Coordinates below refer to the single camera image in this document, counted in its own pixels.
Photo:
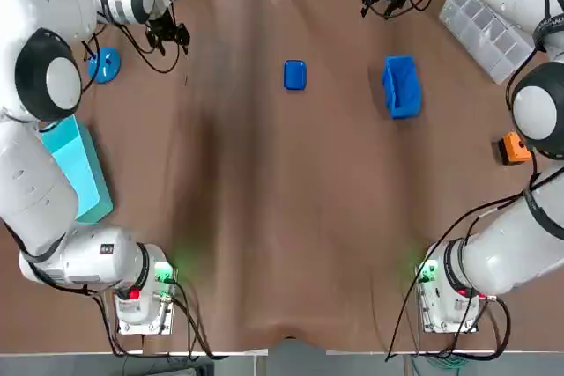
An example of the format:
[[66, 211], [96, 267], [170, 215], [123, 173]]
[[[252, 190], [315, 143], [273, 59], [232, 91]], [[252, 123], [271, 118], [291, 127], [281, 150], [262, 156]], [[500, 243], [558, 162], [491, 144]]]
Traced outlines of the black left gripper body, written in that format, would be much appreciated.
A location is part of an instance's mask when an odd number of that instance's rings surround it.
[[147, 22], [145, 35], [148, 40], [178, 40], [180, 37], [179, 26], [174, 22], [170, 10], [158, 18]]

